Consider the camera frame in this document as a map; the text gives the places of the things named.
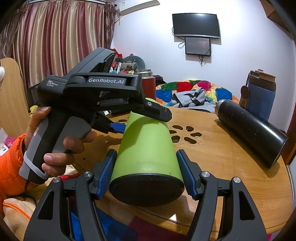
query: wooden headboard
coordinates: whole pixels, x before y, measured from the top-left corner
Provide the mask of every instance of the wooden headboard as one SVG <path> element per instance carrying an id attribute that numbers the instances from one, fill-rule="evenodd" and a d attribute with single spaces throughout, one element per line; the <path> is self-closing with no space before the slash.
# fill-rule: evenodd
<path id="1" fill-rule="evenodd" d="M 18 137 L 25 133 L 30 119 L 23 80 L 14 59 L 4 58 L 1 65 L 5 77 L 0 89 L 0 128 L 9 137 Z"/>

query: gray blanket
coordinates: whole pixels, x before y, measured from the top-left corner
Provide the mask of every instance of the gray blanket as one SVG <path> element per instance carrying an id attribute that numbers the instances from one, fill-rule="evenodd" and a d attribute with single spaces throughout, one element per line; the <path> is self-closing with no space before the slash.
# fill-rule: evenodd
<path id="1" fill-rule="evenodd" d="M 199 87 L 195 91 L 183 91 L 173 94 L 171 106 L 215 113 L 216 103 L 207 102 L 205 99 L 205 90 Z"/>

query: colorful quilt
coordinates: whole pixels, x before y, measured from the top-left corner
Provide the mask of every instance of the colorful quilt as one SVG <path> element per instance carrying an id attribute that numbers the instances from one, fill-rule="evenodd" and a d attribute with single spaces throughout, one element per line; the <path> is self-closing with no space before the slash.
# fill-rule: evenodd
<path id="1" fill-rule="evenodd" d="M 72 179 L 79 176 L 79 173 L 73 175 L 63 175 L 62 180 Z M 76 209 L 75 197 L 71 201 L 71 224 L 74 238 L 77 241 L 83 241 Z M 103 229 L 108 241 L 185 241 L 186 236 L 163 229 L 152 223 L 149 223 L 134 214 L 128 212 L 116 203 L 107 204 L 110 214 L 99 209 L 100 202 L 97 202 L 97 212 L 101 220 Z"/>
<path id="2" fill-rule="evenodd" d="M 156 99 L 161 105 L 170 106 L 174 93 L 196 90 L 199 87 L 206 91 L 207 102 L 217 103 L 221 99 L 229 99 L 239 103 L 239 100 L 230 91 L 205 80 L 187 80 L 159 85 L 156 87 Z"/>

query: television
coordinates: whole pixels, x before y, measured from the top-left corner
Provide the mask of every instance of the television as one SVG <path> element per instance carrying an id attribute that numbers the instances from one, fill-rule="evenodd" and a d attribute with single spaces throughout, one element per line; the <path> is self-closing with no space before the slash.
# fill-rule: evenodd
<path id="1" fill-rule="evenodd" d="M 220 38 L 216 14 L 176 13 L 173 14 L 174 36 Z"/>

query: hand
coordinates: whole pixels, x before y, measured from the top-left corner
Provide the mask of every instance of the hand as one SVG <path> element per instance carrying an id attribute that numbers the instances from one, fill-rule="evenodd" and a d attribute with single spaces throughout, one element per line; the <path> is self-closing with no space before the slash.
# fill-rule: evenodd
<path id="1" fill-rule="evenodd" d="M 38 107 L 31 116 L 31 120 L 26 130 L 26 135 L 23 143 L 23 153 L 29 146 L 32 136 L 40 122 L 50 112 L 50 107 Z M 96 138 L 96 132 L 91 131 L 83 139 L 66 137 L 64 139 L 64 147 L 71 150 L 71 153 L 47 153 L 44 155 L 45 163 L 42 164 L 42 169 L 52 176 L 61 176 L 66 171 L 66 165 L 71 165 L 75 161 L 73 154 L 79 154 L 84 151 L 83 142 L 93 142 Z"/>

